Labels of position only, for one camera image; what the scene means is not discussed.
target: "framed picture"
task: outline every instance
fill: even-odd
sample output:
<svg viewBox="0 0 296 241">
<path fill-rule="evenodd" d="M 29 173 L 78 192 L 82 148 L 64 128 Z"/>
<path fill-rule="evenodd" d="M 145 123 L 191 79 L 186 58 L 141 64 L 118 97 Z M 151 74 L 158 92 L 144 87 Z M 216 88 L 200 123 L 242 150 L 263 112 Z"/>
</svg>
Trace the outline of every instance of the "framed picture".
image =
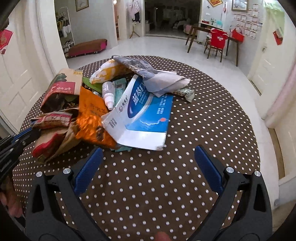
<svg viewBox="0 0 296 241">
<path fill-rule="evenodd" d="M 248 11 L 248 2 L 247 0 L 232 0 L 232 11 Z"/>
<path fill-rule="evenodd" d="M 223 3 L 222 0 L 208 0 L 208 1 L 212 5 L 212 7 L 216 7 Z"/>
<path fill-rule="evenodd" d="M 75 0 L 76 2 L 76 12 L 89 7 L 89 0 Z"/>
</svg>

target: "orange plastic packet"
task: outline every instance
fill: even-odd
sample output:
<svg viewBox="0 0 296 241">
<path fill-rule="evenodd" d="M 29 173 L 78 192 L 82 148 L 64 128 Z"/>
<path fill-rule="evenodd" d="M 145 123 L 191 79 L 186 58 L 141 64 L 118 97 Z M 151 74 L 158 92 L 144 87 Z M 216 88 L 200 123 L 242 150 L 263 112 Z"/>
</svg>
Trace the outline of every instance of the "orange plastic packet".
<svg viewBox="0 0 296 241">
<path fill-rule="evenodd" d="M 82 139 L 94 145 L 116 149 L 116 141 L 103 128 L 101 116 L 108 110 L 104 100 L 91 91 L 80 88 L 79 114 L 76 123 L 79 126 L 77 139 Z"/>
</svg>

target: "polka dot tablecloth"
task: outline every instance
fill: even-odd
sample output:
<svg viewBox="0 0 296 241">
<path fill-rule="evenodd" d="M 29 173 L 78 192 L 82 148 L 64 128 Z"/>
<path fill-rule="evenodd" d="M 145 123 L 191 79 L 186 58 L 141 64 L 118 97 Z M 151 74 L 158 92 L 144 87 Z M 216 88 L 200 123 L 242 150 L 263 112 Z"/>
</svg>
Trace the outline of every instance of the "polka dot tablecloth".
<svg viewBox="0 0 296 241">
<path fill-rule="evenodd" d="M 195 98 L 189 103 L 174 96 L 163 151 L 133 148 L 114 153 L 105 149 L 104 162 L 80 200 L 112 240 L 148 241 L 158 231 L 166 232 L 172 240 L 185 240 L 199 227 L 218 197 L 194 160 L 194 148 L 203 145 L 225 166 L 251 174 L 260 163 L 256 139 L 249 118 L 237 101 L 206 74 L 169 59 L 133 57 L 147 60 L 155 69 L 177 71 L 191 79 L 188 88 L 195 90 Z M 81 69 L 90 77 L 105 61 Z M 22 130 L 28 127 L 30 118 L 41 114 L 42 98 L 28 113 Z M 57 174 L 93 149 L 93 145 L 81 142 L 40 165 L 31 156 L 33 147 L 34 143 L 25 149 L 13 171 L 15 189 L 24 208 L 38 171 Z M 223 227 L 231 223 L 240 194 L 237 193 Z M 66 222 L 75 228 L 61 194 L 56 196 Z"/>
</svg>

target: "pile of trash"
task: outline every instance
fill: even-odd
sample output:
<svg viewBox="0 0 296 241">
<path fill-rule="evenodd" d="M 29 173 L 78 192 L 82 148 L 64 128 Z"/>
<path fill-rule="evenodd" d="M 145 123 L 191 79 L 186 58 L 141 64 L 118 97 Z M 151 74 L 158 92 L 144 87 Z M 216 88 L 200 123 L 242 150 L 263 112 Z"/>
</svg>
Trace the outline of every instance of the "pile of trash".
<svg viewBox="0 0 296 241">
<path fill-rule="evenodd" d="M 132 79 L 123 78 L 130 73 Z M 189 82 L 125 56 L 112 56 L 90 79 L 81 70 L 62 69 L 45 93 L 44 114 L 30 120 L 42 130 L 32 155 L 46 163 L 81 140 L 115 152 L 162 150 L 173 95 L 194 98 L 194 90 L 185 88 Z"/>
</svg>

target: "red handbag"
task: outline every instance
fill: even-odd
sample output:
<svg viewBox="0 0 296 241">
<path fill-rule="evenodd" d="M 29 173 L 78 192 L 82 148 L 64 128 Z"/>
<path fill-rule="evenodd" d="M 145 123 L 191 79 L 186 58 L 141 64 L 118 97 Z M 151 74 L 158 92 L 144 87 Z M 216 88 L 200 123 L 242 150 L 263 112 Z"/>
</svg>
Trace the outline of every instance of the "red handbag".
<svg viewBox="0 0 296 241">
<path fill-rule="evenodd" d="M 232 31 L 232 37 L 240 42 L 243 42 L 244 40 L 244 35 L 242 34 L 242 30 L 241 28 L 238 28 L 240 30 L 240 33 L 237 32 L 237 28 L 235 28 L 233 31 Z"/>
</svg>

